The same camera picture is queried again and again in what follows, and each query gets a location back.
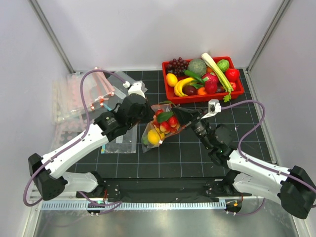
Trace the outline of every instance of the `grapes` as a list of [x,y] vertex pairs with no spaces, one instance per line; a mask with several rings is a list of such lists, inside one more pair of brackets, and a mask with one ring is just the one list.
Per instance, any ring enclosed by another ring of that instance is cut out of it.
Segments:
[[181,57],[178,59],[172,59],[169,61],[168,65],[166,66],[167,73],[173,73],[175,76],[180,77],[184,76],[184,70],[188,68],[188,62],[183,60]]

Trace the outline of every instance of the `lemon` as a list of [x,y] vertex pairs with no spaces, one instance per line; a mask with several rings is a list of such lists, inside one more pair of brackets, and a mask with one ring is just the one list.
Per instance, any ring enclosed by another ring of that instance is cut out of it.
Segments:
[[166,80],[167,80],[168,85],[171,86],[171,87],[175,87],[175,85],[178,82],[177,77],[174,74],[172,74],[172,73],[168,73],[166,75]]
[[164,138],[164,134],[152,129],[148,132],[147,138],[152,145],[156,146]]

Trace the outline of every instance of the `robotic arm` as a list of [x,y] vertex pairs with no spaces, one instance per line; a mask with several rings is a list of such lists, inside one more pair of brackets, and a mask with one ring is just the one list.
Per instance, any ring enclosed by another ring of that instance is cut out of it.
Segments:
[[[124,135],[139,122],[150,122],[153,119],[155,112],[141,91],[141,83],[134,83],[129,88],[128,94],[121,104],[118,103],[113,110],[102,113],[94,120],[94,123],[88,125],[88,134],[84,139],[81,137],[86,131],[42,157],[38,154],[29,157],[31,176],[39,167],[48,162],[45,168],[34,177],[35,185],[43,200],[51,200],[63,191],[83,191],[90,193],[93,197],[98,197],[103,193],[105,184],[97,172],[78,174],[69,173],[66,170],[96,148]],[[60,152],[60,155],[49,162],[55,154]]]
[[[83,191],[92,197],[102,194],[106,187],[97,172],[78,174],[66,170],[91,151],[124,135],[137,123],[150,122],[153,119],[155,113],[141,91],[141,83],[134,83],[128,94],[122,104],[117,104],[112,111],[101,114],[89,125],[88,134],[84,139],[81,137],[86,131],[42,157],[38,154],[29,157],[30,175],[34,176],[34,183],[43,200],[51,200],[63,191]],[[286,211],[298,218],[307,217],[316,194],[287,176],[295,176],[315,188],[305,170],[297,166],[293,169],[279,167],[249,155],[246,155],[248,159],[244,159],[231,145],[229,129],[221,124],[212,130],[205,120],[221,112],[218,100],[209,101],[208,111],[181,107],[173,107],[172,110],[181,126],[193,129],[205,148],[210,151],[208,155],[211,160],[216,165],[231,169],[221,185],[214,187],[219,193],[225,191],[228,194],[240,192],[258,195],[281,204]],[[34,175],[45,163],[47,165]],[[267,170],[267,167],[277,170],[278,173]]]
[[228,194],[249,193],[270,199],[279,203],[287,212],[301,219],[306,219],[316,194],[306,185],[315,189],[315,185],[306,173],[298,166],[292,169],[280,167],[254,158],[232,146],[229,129],[218,125],[214,130],[205,118],[221,112],[218,100],[210,100],[208,112],[200,110],[189,111],[173,107],[180,125],[191,127],[200,139],[211,160],[231,171],[219,186],[213,187],[216,193]]

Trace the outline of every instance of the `cabbage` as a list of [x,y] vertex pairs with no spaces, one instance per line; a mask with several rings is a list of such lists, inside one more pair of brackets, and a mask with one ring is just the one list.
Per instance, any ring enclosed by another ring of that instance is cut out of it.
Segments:
[[229,68],[229,62],[226,59],[222,59],[221,61],[217,63],[217,66],[222,72],[226,72],[227,69]]

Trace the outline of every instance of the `red tray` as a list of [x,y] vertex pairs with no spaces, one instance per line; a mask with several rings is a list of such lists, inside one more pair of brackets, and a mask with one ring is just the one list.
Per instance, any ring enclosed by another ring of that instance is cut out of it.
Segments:
[[[213,59],[215,63],[217,63],[218,61],[222,59],[226,59],[229,62],[229,68],[234,68],[233,62],[230,57],[217,57]],[[162,73],[163,73],[164,87],[166,90],[167,99],[172,101],[173,103],[184,104],[184,103],[191,103],[191,102],[209,101],[211,99],[223,100],[224,96],[228,94],[227,92],[223,92],[223,93],[214,93],[214,94],[209,94],[209,95],[190,95],[190,96],[184,96],[184,97],[176,96],[174,94],[173,87],[167,84],[166,69],[167,69],[168,64],[169,64],[169,61],[162,63]],[[179,77],[178,80],[184,79],[184,78],[187,78],[187,76]],[[236,83],[236,90],[234,90],[231,93],[232,99],[236,99],[238,96],[240,96],[244,92],[240,78],[235,83]]]

